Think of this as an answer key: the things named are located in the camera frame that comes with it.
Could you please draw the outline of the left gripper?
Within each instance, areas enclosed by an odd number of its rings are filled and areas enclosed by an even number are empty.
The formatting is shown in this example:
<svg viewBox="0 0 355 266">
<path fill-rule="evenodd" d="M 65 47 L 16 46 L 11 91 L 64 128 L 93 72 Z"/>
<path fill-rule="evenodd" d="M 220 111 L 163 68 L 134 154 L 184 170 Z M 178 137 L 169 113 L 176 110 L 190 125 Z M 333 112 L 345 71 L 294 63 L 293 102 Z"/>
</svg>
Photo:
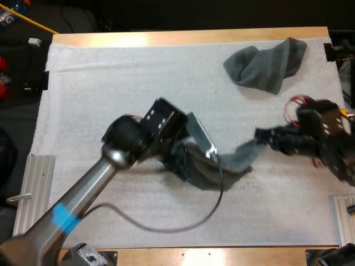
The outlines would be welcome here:
<svg viewBox="0 0 355 266">
<path fill-rule="evenodd" d="M 195 148 L 190 139 L 180 140 L 173 144 L 170 153 L 164 158 L 164 167 L 176 174 L 182 181 L 192 181 L 192 170 L 188 166 L 188 155 Z"/>
</svg>

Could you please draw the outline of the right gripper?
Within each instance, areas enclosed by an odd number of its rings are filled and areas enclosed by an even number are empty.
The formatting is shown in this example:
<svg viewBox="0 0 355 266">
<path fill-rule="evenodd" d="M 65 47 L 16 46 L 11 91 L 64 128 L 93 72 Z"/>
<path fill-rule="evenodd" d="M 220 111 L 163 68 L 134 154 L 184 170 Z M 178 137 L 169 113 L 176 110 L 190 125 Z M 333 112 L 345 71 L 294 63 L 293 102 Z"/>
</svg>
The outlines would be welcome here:
<svg viewBox="0 0 355 266">
<path fill-rule="evenodd" d="M 255 139 L 272 145 L 272 148 L 286 155 L 318 157 L 319 143 L 311 136 L 301 134 L 291 125 L 271 129 L 256 128 Z"/>
</svg>

